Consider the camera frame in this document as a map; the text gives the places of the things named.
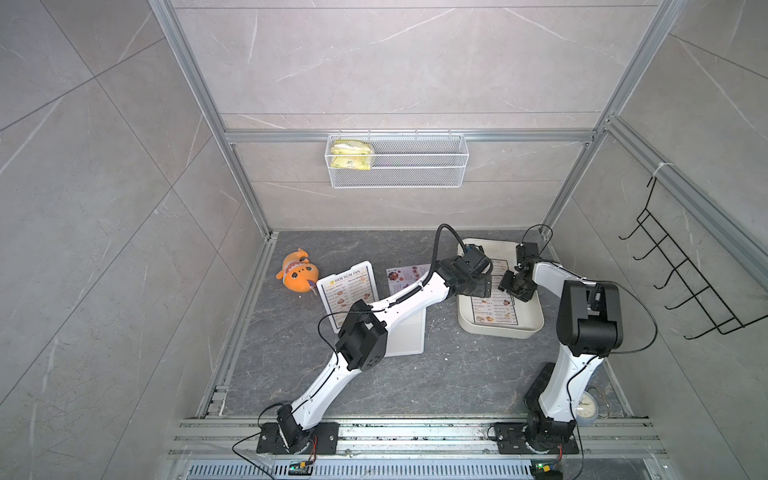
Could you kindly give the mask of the dim sum inn menu sheet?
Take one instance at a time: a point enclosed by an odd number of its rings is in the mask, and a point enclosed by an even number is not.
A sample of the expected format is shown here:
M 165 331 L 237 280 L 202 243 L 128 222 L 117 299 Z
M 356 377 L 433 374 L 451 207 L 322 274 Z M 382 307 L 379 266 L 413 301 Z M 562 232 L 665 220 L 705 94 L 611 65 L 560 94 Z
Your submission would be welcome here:
M 479 325 L 513 327 L 518 325 L 514 298 L 499 288 L 504 274 L 509 270 L 504 259 L 493 259 L 491 295 L 487 298 L 471 298 L 473 322 Z

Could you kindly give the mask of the special menu sheet pink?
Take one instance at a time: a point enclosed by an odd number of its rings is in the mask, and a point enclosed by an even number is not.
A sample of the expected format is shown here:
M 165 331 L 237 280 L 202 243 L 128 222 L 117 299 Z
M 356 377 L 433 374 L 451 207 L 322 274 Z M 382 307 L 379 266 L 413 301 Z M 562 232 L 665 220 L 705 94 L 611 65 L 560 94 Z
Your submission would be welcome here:
M 426 276 L 430 270 L 429 264 L 411 265 L 388 268 L 386 277 L 391 295 L 396 294 Z

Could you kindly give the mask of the white menu holder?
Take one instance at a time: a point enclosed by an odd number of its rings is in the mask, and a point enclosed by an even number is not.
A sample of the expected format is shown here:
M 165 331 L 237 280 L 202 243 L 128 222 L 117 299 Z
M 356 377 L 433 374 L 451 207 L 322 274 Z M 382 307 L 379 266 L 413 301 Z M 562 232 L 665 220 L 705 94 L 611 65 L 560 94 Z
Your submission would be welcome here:
M 420 355 L 425 348 L 426 310 L 400 321 L 388 332 L 386 358 L 407 355 Z

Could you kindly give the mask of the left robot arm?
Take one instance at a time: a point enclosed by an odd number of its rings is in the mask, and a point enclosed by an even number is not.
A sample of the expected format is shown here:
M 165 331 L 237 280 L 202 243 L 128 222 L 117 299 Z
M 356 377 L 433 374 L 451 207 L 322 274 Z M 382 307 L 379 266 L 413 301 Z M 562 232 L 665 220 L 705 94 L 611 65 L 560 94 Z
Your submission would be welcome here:
M 372 304 L 362 300 L 353 304 L 325 368 L 298 399 L 278 410 L 277 425 L 286 450 L 302 449 L 346 385 L 380 363 L 389 333 L 402 320 L 455 295 L 490 297 L 492 270 L 483 247 L 466 244 L 460 255 L 434 262 L 426 276 L 402 291 Z

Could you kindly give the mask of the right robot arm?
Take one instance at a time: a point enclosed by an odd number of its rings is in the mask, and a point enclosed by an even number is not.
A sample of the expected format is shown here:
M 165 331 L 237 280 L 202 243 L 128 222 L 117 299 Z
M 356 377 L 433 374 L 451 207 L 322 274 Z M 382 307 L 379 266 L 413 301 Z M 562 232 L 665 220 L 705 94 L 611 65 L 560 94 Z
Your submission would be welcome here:
M 595 369 L 623 342 L 619 288 L 584 279 L 543 260 L 533 242 L 516 246 L 516 266 L 499 289 L 529 301 L 542 287 L 560 298 L 555 363 L 545 366 L 526 393 L 529 408 L 525 439 L 535 452 L 564 446 L 575 427 L 579 402 Z

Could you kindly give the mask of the rear menu holder with menu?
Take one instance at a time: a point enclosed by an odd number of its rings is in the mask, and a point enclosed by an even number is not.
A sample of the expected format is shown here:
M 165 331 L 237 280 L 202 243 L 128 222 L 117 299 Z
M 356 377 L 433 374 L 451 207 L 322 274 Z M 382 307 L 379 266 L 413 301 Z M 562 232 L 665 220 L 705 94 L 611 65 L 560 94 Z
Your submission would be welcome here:
M 363 300 L 370 304 L 379 300 L 374 270 L 369 261 L 363 261 L 349 270 L 320 279 L 318 292 L 335 333 L 340 331 L 347 312 L 355 302 Z

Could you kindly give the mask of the cream plastic tray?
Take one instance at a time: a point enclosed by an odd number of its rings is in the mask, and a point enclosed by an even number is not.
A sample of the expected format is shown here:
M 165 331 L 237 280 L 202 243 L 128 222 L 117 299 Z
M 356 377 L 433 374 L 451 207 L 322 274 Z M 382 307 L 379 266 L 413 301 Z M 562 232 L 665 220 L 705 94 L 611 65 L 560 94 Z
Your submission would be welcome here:
M 504 259 L 508 262 L 509 270 L 515 270 L 515 265 L 517 264 L 517 243 L 479 238 L 466 238 L 464 243 L 480 245 L 485 255 L 491 260 Z M 513 297 L 518 320 L 518 325 L 513 327 L 475 324 L 473 322 L 471 298 L 469 296 L 458 296 L 458 323 L 468 333 L 512 339 L 527 339 L 540 331 L 544 326 L 544 316 L 537 293 L 528 302 L 521 302 Z

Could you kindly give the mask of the black remote-like pad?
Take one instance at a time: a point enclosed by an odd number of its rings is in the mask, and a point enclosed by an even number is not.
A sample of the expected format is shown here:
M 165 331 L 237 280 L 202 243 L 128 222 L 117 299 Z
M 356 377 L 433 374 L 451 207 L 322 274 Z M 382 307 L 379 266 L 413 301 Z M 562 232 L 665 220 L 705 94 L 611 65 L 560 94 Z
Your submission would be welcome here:
M 548 386 L 554 368 L 554 362 L 547 362 L 529 387 L 528 391 L 525 393 L 524 405 L 529 411 L 540 410 L 538 399 Z

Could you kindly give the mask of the small analog clock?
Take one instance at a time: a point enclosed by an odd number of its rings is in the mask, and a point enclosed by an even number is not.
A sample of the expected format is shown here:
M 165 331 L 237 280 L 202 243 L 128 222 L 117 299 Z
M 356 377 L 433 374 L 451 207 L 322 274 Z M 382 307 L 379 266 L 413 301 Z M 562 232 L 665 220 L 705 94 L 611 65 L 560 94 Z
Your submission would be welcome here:
M 593 425 L 600 415 L 599 404 L 592 394 L 585 391 L 574 403 L 573 413 L 579 426 Z

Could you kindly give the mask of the orange plush toy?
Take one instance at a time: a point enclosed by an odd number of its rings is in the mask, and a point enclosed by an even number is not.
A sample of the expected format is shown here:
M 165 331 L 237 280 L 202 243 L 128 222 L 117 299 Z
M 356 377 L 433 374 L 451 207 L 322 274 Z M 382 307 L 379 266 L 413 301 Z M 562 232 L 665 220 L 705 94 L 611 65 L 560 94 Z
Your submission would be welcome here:
M 284 258 L 282 268 L 275 278 L 288 290 L 306 293 L 316 290 L 319 270 L 310 262 L 309 254 L 299 248 Z

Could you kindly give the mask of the yellow snack packet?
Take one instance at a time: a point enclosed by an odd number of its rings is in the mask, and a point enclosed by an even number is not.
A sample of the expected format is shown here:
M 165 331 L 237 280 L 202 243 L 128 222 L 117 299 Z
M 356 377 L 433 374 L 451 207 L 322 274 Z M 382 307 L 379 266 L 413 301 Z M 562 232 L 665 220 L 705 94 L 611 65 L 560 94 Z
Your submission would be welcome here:
M 375 150 L 372 145 L 359 140 L 336 140 L 330 147 L 330 167 L 368 171 L 372 168 Z

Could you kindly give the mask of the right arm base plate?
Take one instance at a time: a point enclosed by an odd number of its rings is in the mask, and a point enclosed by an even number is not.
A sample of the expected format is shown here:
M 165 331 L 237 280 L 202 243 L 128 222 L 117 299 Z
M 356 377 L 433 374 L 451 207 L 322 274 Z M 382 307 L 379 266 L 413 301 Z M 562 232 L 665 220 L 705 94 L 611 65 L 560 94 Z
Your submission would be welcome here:
M 555 422 L 553 428 L 531 426 L 526 422 L 497 422 L 487 431 L 498 452 L 512 454 L 578 454 L 580 447 L 575 437 L 576 423 Z

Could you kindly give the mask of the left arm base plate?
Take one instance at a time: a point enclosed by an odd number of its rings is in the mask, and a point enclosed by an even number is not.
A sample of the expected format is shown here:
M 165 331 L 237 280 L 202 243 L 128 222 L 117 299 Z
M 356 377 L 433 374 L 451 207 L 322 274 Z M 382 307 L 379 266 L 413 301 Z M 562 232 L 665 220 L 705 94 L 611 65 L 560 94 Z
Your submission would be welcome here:
M 277 423 L 264 425 L 258 436 L 257 453 L 276 455 L 309 454 L 333 455 L 337 451 L 340 425 L 322 422 L 310 430 L 283 434 Z

